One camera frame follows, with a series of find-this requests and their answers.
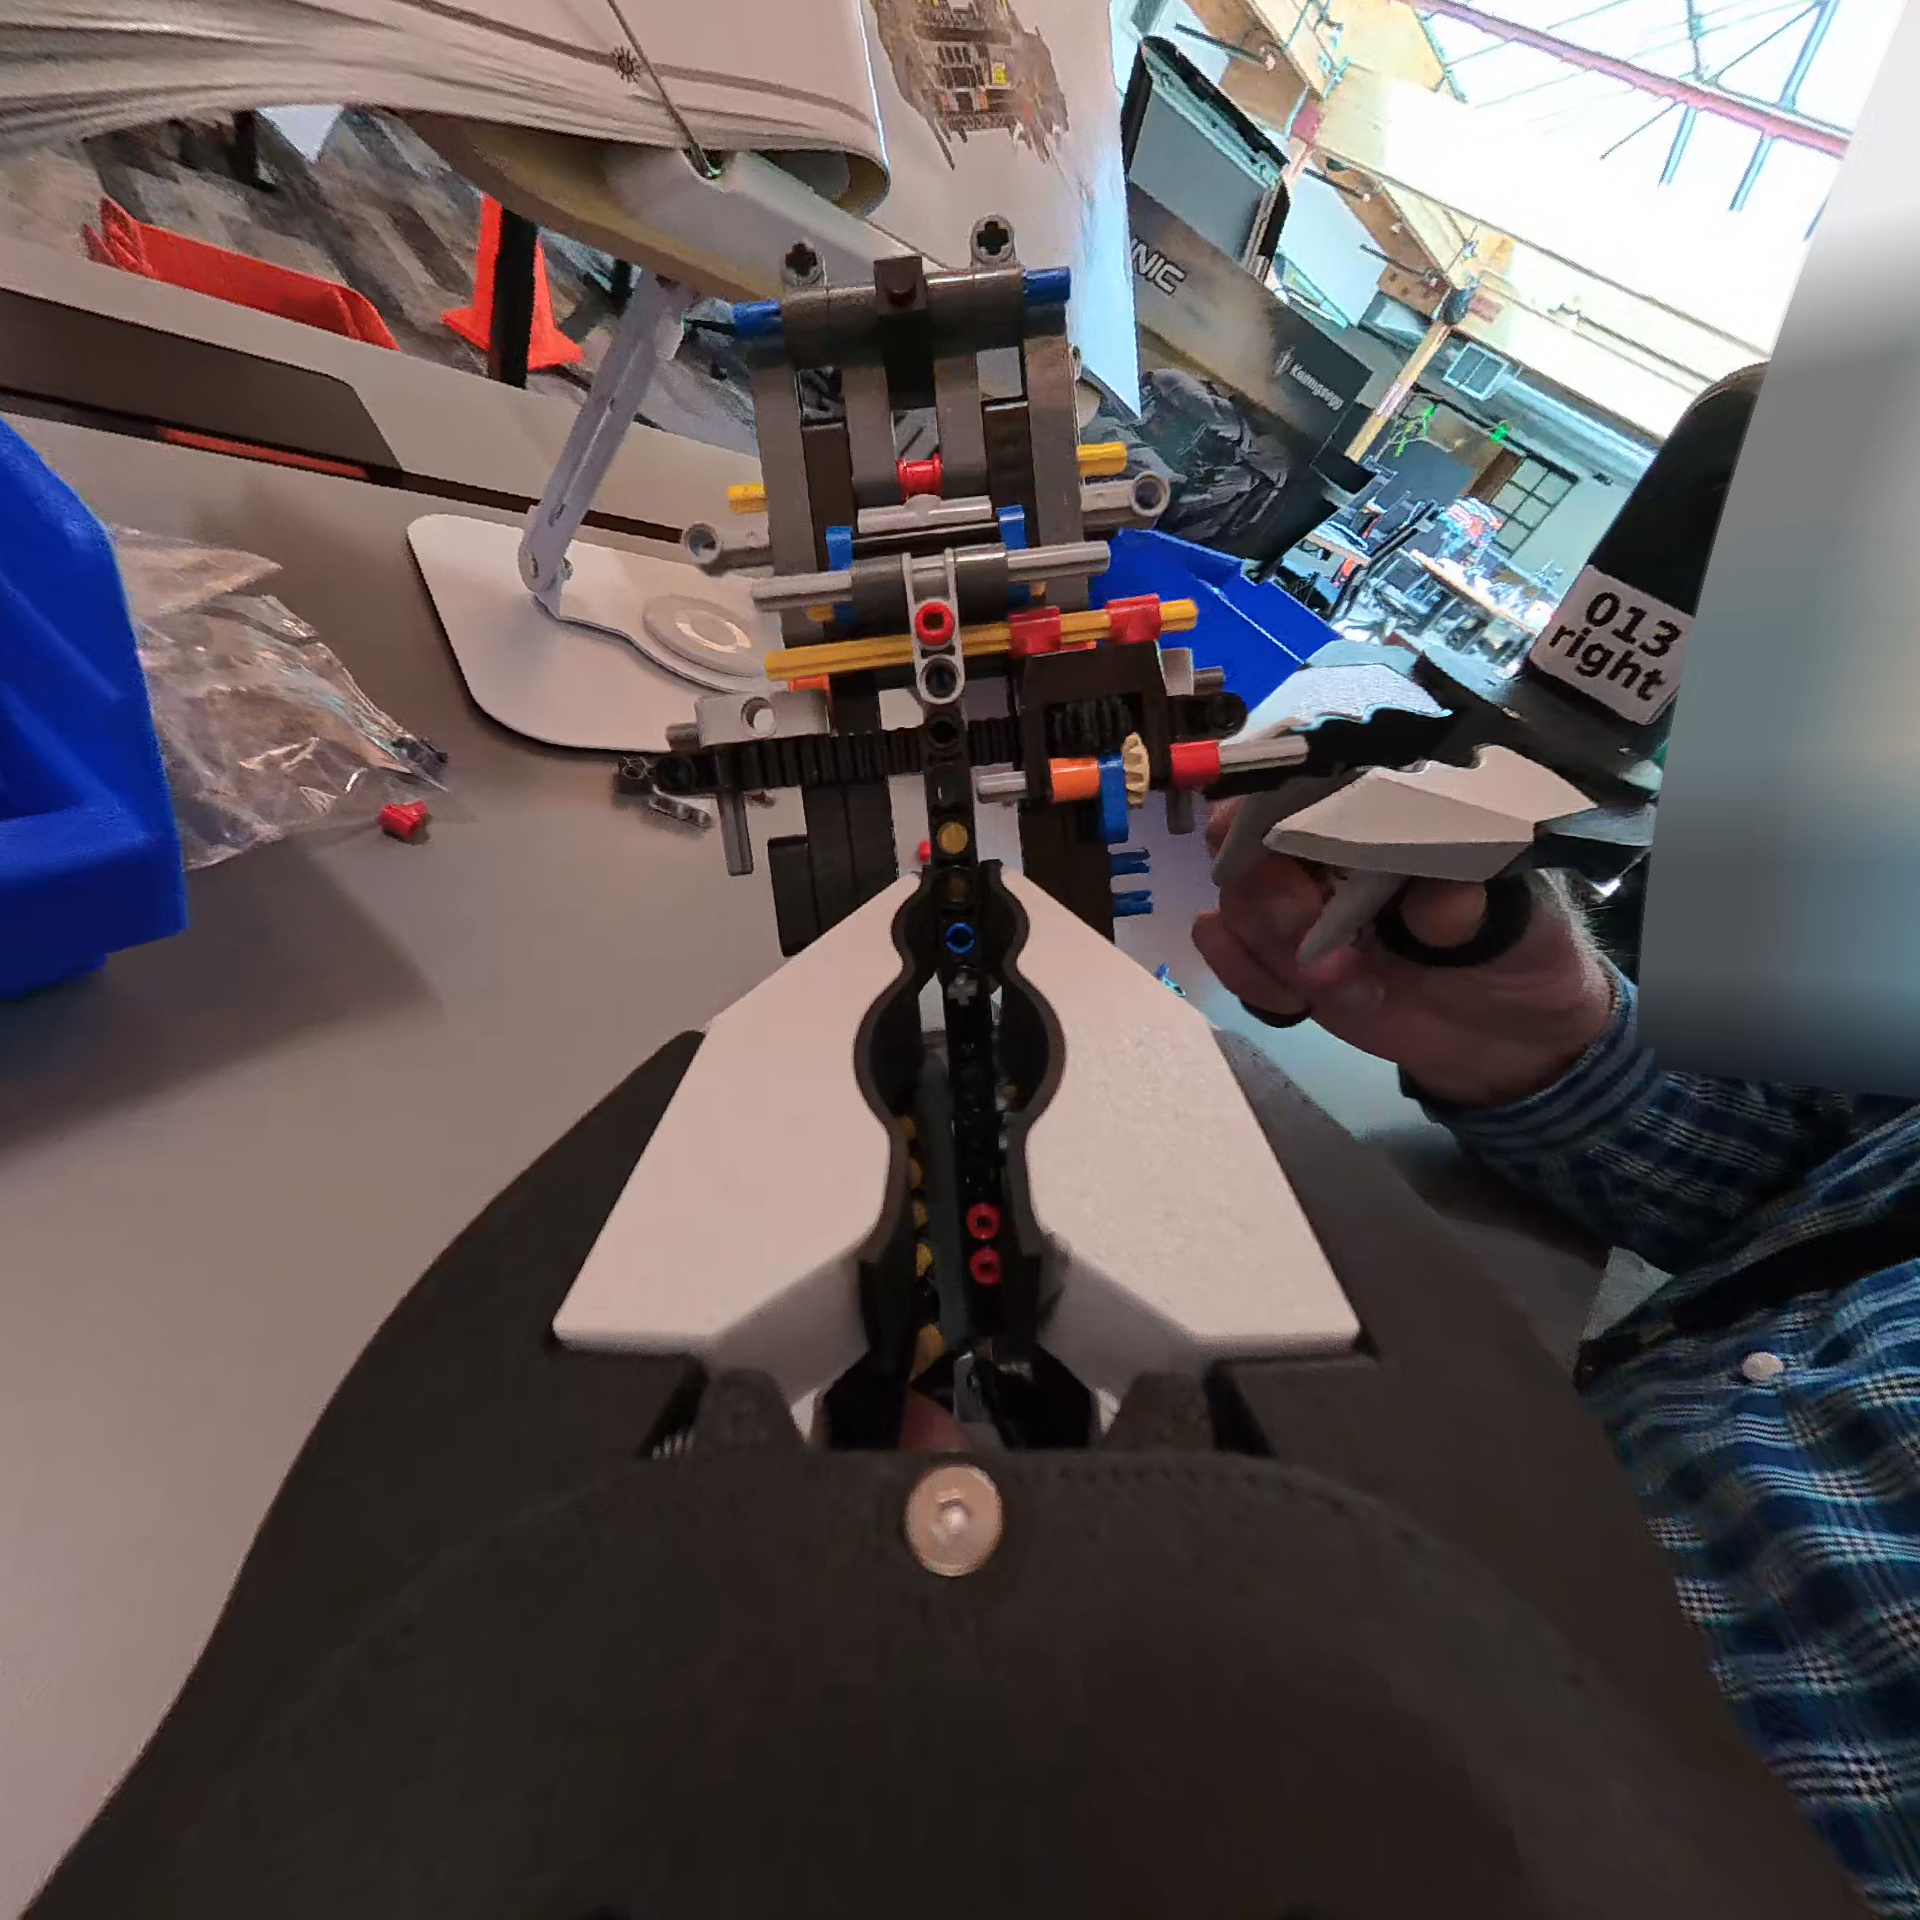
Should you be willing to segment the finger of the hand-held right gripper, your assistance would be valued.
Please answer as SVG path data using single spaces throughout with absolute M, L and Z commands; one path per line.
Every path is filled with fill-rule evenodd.
M 1247 873 L 1272 850 L 1331 873 L 1340 890 L 1390 896 L 1406 880 L 1500 875 L 1539 829 L 1594 809 L 1570 779 L 1504 748 L 1458 765 L 1420 759 L 1411 769 L 1321 775 L 1324 794 L 1281 811 L 1281 797 L 1311 783 L 1306 745 L 1226 745 L 1226 778 L 1275 775 L 1279 787 L 1238 803 L 1232 839 L 1214 857 L 1214 884 Z
M 1222 784 L 1404 772 L 1430 762 L 1475 765 L 1479 745 L 1456 713 L 1393 663 L 1311 666 L 1250 708 L 1218 744 Z

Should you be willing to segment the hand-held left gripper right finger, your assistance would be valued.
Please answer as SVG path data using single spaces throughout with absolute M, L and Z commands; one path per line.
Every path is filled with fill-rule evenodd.
M 1058 1042 L 1023 1112 L 1042 1351 L 1099 1396 L 1352 1354 L 1361 1320 L 1210 1019 L 1026 875 L 1004 884 Z

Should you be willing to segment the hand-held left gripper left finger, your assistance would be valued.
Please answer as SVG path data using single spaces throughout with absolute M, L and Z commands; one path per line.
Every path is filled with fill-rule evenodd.
M 923 1064 L 898 879 L 708 1021 L 556 1320 L 577 1354 L 772 1379 L 801 1418 L 871 1346 Z

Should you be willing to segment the multicolour lego technic assembly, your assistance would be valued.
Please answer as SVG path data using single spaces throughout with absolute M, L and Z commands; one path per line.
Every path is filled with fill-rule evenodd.
M 966 269 L 887 257 L 830 285 L 807 245 L 784 295 L 734 311 L 752 376 L 762 488 L 730 495 L 755 535 L 694 522 L 690 563 L 752 573 L 784 647 L 764 719 L 672 728 L 659 779 L 713 801 L 727 868 L 752 872 L 751 795 L 795 788 L 806 833 L 766 847 L 780 951 L 793 957 L 898 879 L 880 816 L 914 778 L 928 849 L 900 920 L 921 972 L 923 1064 L 903 1119 L 910 1220 L 865 1265 L 871 1346 L 825 1396 L 835 1445 L 895 1433 L 907 1380 L 1014 1449 L 1079 1449 L 1096 1396 L 1042 1351 L 1040 1232 L 1023 1112 L 1052 1068 L 1040 1001 L 1016 981 L 1025 920 L 978 811 L 1018 816 L 1026 875 L 1092 932 L 1151 911 L 1126 853 L 1134 816 L 1169 827 L 1218 783 L 1243 704 L 1169 649 L 1195 603 L 1092 607 L 1108 535 L 1166 506 L 1127 448 L 1081 448 L 1067 269 L 1030 269 L 1002 217 Z

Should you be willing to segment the person's right forearm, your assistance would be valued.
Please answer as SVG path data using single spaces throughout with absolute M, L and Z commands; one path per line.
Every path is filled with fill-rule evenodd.
M 1502 1107 L 1402 1088 L 1497 1180 L 1683 1292 L 1916 1260 L 1913 1103 L 1668 1072 L 1631 1024 Z

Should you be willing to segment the grey lego piece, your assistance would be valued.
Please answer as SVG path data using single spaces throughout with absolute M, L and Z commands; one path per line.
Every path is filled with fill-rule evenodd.
M 623 804 L 647 809 L 672 825 L 694 833 L 711 833 L 716 827 L 713 808 L 703 797 L 690 797 L 659 779 L 659 762 L 649 755 L 623 755 L 614 771 L 614 794 Z

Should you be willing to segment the lego instruction booklet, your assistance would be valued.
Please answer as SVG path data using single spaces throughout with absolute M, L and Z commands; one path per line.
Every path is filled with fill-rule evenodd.
M 6 154 L 169 116 L 406 119 L 550 233 L 706 297 L 777 297 L 1014 227 L 1067 269 L 1084 380 L 1131 415 L 1139 348 L 1108 5 L 7 2 Z

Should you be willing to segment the person's right hand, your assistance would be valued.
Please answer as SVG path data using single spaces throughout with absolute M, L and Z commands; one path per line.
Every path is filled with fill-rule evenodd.
M 1308 953 L 1347 873 L 1259 843 L 1192 939 L 1262 1018 L 1314 1021 L 1463 1112 L 1546 1093 L 1625 1004 L 1622 975 L 1550 875 L 1415 880 L 1369 929 Z

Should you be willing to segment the blue plastic bin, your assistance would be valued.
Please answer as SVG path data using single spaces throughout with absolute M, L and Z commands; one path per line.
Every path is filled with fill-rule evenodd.
M 2 999 L 185 929 L 171 787 L 112 539 L 2 429 Z
M 1195 624 L 1172 643 L 1192 649 L 1193 668 L 1218 669 L 1250 708 L 1338 639 L 1284 587 L 1252 580 L 1238 557 L 1146 530 L 1119 530 L 1108 549 L 1112 563 L 1089 586 L 1092 607 L 1146 595 L 1192 599 Z

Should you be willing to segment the black cardboard box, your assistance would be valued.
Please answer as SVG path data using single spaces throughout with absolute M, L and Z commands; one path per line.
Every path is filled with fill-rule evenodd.
M 1121 159 L 1142 331 L 1279 421 L 1291 459 L 1364 488 L 1350 447 L 1369 368 L 1270 281 L 1290 217 L 1281 145 L 1170 40 L 1146 37 Z

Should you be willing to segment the white booklet stand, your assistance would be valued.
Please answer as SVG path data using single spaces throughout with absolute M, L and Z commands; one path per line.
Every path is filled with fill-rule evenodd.
M 705 176 L 679 151 L 614 148 L 614 212 L 656 217 L 666 276 L 635 269 L 614 346 L 560 457 L 512 535 L 455 513 L 419 517 L 407 544 L 454 660 L 500 728 L 564 751 L 659 751 L 720 697 L 726 715 L 769 697 L 783 649 L 776 613 L 748 578 L 672 553 L 583 539 L 586 517 L 635 429 L 646 394 L 679 348 L 696 297 L 772 297 L 806 242 L 827 269 L 868 269 L 876 229 L 760 154 Z

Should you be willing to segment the clear plastic bag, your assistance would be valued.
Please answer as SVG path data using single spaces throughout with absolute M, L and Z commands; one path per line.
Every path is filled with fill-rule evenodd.
M 374 703 L 250 552 L 111 525 L 187 873 L 370 825 L 448 757 Z

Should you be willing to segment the blue plaid shirt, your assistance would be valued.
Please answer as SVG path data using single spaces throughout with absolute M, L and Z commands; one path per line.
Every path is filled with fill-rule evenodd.
M 1575 1379 L 1742 1737 L 1870 1908 L 1918 1915 L 1916 1261 L 1624 1320 Z

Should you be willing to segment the orange traffic cone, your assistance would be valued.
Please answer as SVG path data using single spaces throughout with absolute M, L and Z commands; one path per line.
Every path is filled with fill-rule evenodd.
M 559 324 L 536 224 L 482 197 L 471 297 L 439 316 L 488 360 L 488 376 L 523 388 L 531 373 L 577 368 L 586 351 Z

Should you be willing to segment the orange plastic bin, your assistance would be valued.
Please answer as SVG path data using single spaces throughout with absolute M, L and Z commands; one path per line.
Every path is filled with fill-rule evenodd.
M 99 265 L 362 346 L 400 348 L 374 303 L 352 289 L 145 224 L 112 199 L 100 199 L 99 217 L 80 229 L 80 241 Z

